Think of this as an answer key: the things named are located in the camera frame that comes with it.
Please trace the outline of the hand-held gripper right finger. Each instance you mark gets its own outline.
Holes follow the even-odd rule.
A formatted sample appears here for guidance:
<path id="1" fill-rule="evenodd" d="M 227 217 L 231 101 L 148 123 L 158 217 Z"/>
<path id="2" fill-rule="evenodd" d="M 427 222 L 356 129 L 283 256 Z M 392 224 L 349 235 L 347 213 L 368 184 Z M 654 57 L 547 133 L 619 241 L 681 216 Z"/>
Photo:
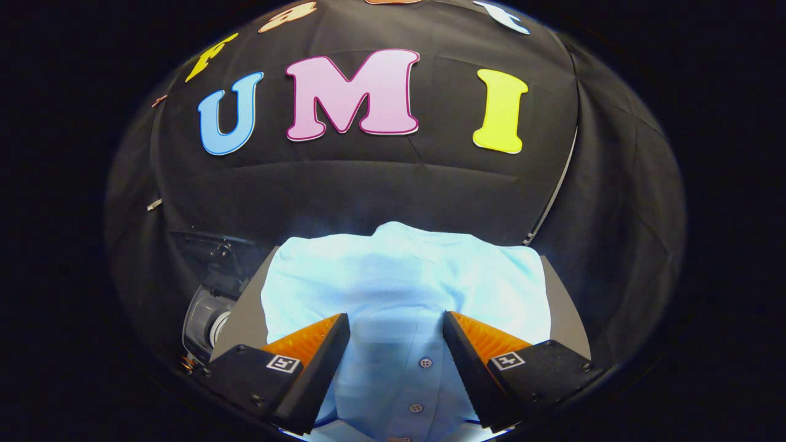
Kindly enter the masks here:
<path id="1" fill-rule="evenodd" d="M 547 420 L 605 373 L 555 339 L 531 344 L 457 311 L 444 311 L 442 335 L 480 424 L 495 432 Z"/>

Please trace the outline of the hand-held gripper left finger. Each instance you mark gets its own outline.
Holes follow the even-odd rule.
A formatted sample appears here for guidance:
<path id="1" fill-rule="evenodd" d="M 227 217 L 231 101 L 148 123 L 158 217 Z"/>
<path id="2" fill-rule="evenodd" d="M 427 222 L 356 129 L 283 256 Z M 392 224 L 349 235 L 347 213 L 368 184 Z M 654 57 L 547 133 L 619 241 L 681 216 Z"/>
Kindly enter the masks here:
<path id="1" fill-rule="evenodd" d="M 236 345 L 195 380 L 245 419 L 311 433 L 349 339 L 348 314 L 334 314 L 261 349 Z"/>

